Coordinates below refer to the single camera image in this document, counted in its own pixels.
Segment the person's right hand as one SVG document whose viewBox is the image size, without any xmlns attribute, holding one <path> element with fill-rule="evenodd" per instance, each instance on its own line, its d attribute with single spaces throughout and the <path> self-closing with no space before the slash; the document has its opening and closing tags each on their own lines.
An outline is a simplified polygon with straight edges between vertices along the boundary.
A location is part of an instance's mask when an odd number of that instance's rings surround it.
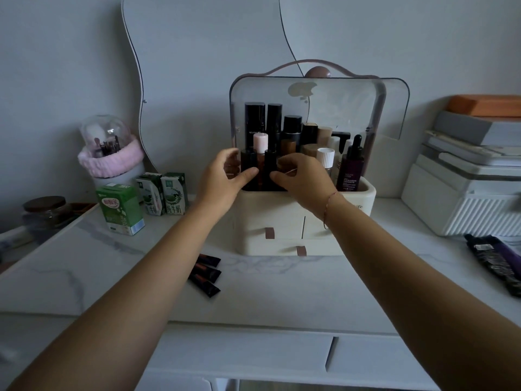
<svg viewBox="0 0 521 391">
<path fill-rule="evenodd" d="M 303 208 L 324 221 L 329 200 L 337 190 L 322 165 L 316 158 L 301 153 L 280 157 L 279 165 L 296 172 L 296 186 L 286 191 Z"/>
</svg>

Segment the small black bottle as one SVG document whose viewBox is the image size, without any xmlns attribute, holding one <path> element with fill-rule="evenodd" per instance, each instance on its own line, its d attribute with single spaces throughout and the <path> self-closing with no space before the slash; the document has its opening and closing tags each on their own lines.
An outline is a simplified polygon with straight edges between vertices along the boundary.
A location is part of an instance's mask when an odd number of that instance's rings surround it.
<svg viewBox="0 0 521 391">
<path fill-rule="evenodd" d="M 248 170 L 250 168 L 257 167 L 257 153 L 252 148 L 245 149 L 240 154 L 240 162 L 241 162 L 241 172 Z M 258 181 L 257 177 L 254 177 L 247 184 L 245 184 L 242 188 L 244 191 L 257 191 L 258 190 Z"/>
<path fill-rule="evenodd" d="M 265 151 L 263 169 L 263 191 L 277 191 L 278 185 L 270 178 L 270 174 L 277 170 L 277 151 L 268 149 Z"/>
</svg>

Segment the person's left forearm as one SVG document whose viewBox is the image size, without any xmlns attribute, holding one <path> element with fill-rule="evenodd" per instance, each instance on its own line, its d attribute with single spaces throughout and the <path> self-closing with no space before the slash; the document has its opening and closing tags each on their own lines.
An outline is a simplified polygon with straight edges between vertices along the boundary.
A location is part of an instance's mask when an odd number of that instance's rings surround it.
<svg viewBox="0 0 521 391">
<path fill-rule="evenodd" d="M 210 231 L 231 203 L 197 203 L 6 391 L 134 391 Z"/>
</svg>

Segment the cream cosmetic organizer clear lid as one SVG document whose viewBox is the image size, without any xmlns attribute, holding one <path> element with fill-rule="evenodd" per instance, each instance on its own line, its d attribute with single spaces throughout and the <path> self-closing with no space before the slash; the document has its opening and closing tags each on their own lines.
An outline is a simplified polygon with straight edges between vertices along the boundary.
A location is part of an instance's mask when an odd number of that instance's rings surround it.
<svg viewBox="0 0 521 391">
<path fill-rule="evenodd" d="M 362 136 L 363 170 L 357 191 L 342 192 L 352 204 L 369 215 L 376 189 L 363 175 L 377 136 L 401 137 L 410 91 L 401 78 L 380 78 L 355 74 L 329 61 L 304 59 L 287 63 L 265 73 L 245 73 L 234 80 L 229 92 L 232 144 L 239 156 L 246 148 L 245 111 L 247 102 L 282 104 L 286 115 L 302 117 L 333 131 L 350 132 L 343 151 L 339 138 L 330 137 L 328 148 L 335 150 L 331 177 L 336 178 L 342 156 L 354 137 Z M 300 146 L 300 152 L 316 157 L 317 144 Z M 238 253 L 245 256 L 338 256 L 335 238 L 311 212 L 277 187 L 263 191 L 264 157 L 257 157 L 258 190 L 242 190 L 234 204 L 233 232 Z"/>
</svg>

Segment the white ribbed cap bottle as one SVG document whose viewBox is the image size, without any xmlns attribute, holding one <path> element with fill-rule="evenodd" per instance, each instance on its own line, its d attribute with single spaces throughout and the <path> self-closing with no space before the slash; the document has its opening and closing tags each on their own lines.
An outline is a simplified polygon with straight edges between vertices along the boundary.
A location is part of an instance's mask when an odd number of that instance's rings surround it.
<svg viewBox="0 0 521 391">
<path fill-rule="evenodd" d="M 335 165 L 335 150 L 328 147 L 318 148 L 316 151 L 316 160 L 326 170 L 329 177 L 331 177 Z"/>
</svg>

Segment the tall black square bottle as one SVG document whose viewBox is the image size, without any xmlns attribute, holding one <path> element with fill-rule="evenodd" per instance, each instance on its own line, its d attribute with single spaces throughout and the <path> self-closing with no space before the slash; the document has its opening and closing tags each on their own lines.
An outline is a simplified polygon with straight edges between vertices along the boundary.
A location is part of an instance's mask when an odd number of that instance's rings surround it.
<svg viewBox="0 0 521 391">
<path fill-rule="evenodd" d="M 265 104 L 259 102 L 247 102 L 244 104 L 245 111 L 245 142 L 246 148 L 253 148 L 253 136 L 256 133 L 265 133 Z"/>
</svg>

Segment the tall black round bottle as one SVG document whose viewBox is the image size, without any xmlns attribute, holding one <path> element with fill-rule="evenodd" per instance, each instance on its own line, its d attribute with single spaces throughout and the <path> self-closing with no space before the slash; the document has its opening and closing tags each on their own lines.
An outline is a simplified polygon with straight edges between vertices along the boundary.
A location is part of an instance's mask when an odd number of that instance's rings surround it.
<svg viewBox="0 0 521 391">
<path fill-rule="evenodd" d="M 268 104 L 266 133 L 268 148 L 280 152 L 280 135 L 282 132 L 282 104 Z"/>
</svg>

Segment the dark dropper serum bottle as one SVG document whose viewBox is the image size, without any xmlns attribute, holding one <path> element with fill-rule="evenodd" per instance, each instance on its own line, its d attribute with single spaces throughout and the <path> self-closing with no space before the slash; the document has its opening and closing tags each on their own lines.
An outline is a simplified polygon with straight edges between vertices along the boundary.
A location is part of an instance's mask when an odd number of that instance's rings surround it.
<svg viewBox="0 0 521 391">
<path fill-rule="evenodd" d="M 361 147 L 362 136 L 356 135 L 352 145 L 342 157 L 338 178 L 336 181 L 336 189 L 340 192 L 357 191 L 360 183 L 361 172 L 364 165 L 364 157 Z"/>
</svg>

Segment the small green milk carton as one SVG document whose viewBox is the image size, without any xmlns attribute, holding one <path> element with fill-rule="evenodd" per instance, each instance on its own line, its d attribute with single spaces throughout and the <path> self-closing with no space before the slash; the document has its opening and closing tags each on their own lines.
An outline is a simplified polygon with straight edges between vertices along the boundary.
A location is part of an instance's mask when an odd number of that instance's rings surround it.
<svg viewBox="0 0 521 391">
<path fill-rule="evenodd" d="M 134 178 L 136 188 L 149 215 L 162 216 L 167 212 L 161 177 L 162 174 L 159 173 L 145 172 Z"/>
<path fill-rule="evenodd" d="M 165 208 L 168 215 L 183 216 L 188 209 L 186 177 L 183 172 L 167 172 L 161 176 Z"/>
</svg>

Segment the pink fluffy headband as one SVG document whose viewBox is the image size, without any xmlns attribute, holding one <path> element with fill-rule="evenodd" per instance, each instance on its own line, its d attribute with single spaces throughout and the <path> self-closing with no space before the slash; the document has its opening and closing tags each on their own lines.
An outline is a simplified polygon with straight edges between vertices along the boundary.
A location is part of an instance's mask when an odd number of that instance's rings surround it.
<svg viewBox="0 0 521 391">
<path fill-rule="evenodd" d="M 131 135 L 131 142 L 120 151 L 101 158 L 91 156 L 87 147 L 78 154 L 78 162 L 94 178 L 112 178 L 130 171 L 142 162 L 145 152 L 140 140 Z"/>
</svg>

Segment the wavy frameless mirror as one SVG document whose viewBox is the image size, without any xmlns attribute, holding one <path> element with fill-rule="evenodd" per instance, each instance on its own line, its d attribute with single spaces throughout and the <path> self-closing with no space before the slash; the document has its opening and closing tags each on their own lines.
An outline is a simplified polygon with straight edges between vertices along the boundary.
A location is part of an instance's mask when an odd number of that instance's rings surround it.
<svg viewBox="0 0 521 391">
<path fill-rule="evenodd" d="M 229 89 L 293 61 L 279 0 L 122 0 L 141 78 L 140 138 L 158 172 L 199 177 L 232 146 Z"/>
</svg>

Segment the large green drink carton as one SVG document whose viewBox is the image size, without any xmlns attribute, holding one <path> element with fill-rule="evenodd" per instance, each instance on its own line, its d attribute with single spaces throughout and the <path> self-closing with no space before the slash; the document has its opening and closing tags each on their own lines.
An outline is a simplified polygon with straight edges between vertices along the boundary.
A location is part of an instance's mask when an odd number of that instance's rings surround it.
<svg viewBox="0 0 521 391">
<path fill-rule="evenodd" d="M 96 196 L 110 231 L 134 236 L 145 226 L 134 187 L 107 184 L 96 188 Z"/>
</svg>

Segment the makeup brushes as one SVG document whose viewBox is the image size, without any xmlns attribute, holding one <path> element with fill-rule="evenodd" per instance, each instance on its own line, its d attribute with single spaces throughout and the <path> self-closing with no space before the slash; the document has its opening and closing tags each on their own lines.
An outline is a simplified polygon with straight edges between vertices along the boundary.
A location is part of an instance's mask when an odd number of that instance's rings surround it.
<svg viewBox="0 0 521 391">
<path fill-rule="evenodd" d="M 110 156 L 121 150 L 121 145 L 117 135 L 109 137 L 109 140 L 104 142 L 101 142 L 101 140 L 98 137 L 96 137 L 94 138 L 94 143 L 94 158 Z"/>
</svg>

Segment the grey flat box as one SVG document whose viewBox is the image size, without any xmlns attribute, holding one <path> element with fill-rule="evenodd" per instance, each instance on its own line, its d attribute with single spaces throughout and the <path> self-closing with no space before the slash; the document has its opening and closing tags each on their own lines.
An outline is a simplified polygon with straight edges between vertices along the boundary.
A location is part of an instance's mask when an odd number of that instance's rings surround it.
<svg viewBox="0 0 521 391">
<path fill-rule="evenodd" d="M 441 111 L 433 131 L 478 146 L 521 146 L 521 118 L 475 117 Z"/>
</svg>

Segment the orange flat box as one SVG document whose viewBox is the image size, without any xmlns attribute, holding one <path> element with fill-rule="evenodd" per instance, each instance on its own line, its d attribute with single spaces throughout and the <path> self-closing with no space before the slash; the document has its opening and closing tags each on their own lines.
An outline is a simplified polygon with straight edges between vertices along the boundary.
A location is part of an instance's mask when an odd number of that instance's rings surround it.
<svg viewBox="0 0 521 391">
<path fill-rule="evenodd" d="M 450 98 L 445 111 L 474 117 L 521 118 L 521 95 L 458 94 Z"/>
</svg>

